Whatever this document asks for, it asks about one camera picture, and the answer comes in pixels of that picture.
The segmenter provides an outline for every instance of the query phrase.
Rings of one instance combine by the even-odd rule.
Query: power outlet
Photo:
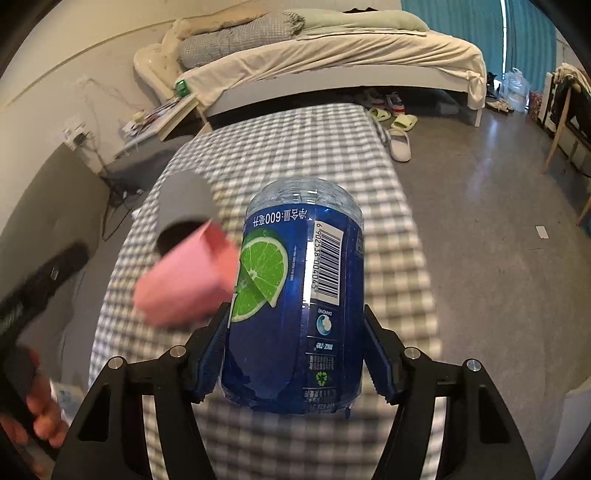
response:
[[[76,147],[78,145],[76,145],[74,143],[74,139],[80,135],[80,134],[84,134],[87,133],[85,130],[85,125],[84,124],[80,124],[78,127],[76,127],[75,129],[65,129],[64,130],[64,143],[70,147],[71,150],[75,150]]]

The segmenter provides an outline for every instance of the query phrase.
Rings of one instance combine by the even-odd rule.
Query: plastic water bottle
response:
[[[320,179],[267,185],[246,211],[222,371],[226,398],[332,413],[361,391],[363,216]]]

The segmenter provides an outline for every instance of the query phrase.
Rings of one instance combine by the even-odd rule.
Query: gray checkered fabric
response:
[[[268,183],[292,176],[331,180],[357,201],[365,220],[365,301],[406,345],[438,357],[437,318],[417,228],[385,146],[387,137],[362,107],[331,104],[250,119],[196,137],[171,160],[148,195],[113,270],[102,306],[90,382],[115,355],[156,358],[184,343],[188,332],[152,328],[134,310],[137,279],[156,259],[158,192],[164,179],[196,171],[209,182],[225,231],[237,244],[249,201]],[[364,369],[352,415],[280,416],[237,407],[219,386],[195,407],[219,479],[363,480],[383,451],[395,408],[374,390]],[[152,472],[167,478],[153,400],[144,403]],[[423,474],[439,459],[443,410],[438,404]]]
[[[184,40],[180,61],[193,69],[230,53],[290,40],[304,27],[304,17],[293,13],[270,13],[236,27],[203,33]]]

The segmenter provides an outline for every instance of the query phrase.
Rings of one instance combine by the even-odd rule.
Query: pink foam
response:
[[[238,249],[210,220],[138,280],[135,307],[153,326],[202,319],[231,301],[238,263]]]

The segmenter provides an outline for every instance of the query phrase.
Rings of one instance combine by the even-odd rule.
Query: metal screw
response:
[[[466,366],[468,367],[468,370],[472,370],[473,372],[478,372],[482,368],[480,362],[478,360],[474,360],[473,358],[466,362]]]
[[[177,345],[170,349],[170,355],[175,358],[181,358],[185,353],[187,353],[187,349],[182,345]]]
[[[109,360],[109,368],[113,370],[117,370],[121,365],[123,365],[123,359],[120,356],[114,356]]]
[[[404,356],[406,358],[410,358],[411,360],[416,360],[421,356],[421,351],[413,346],[404,349]]]

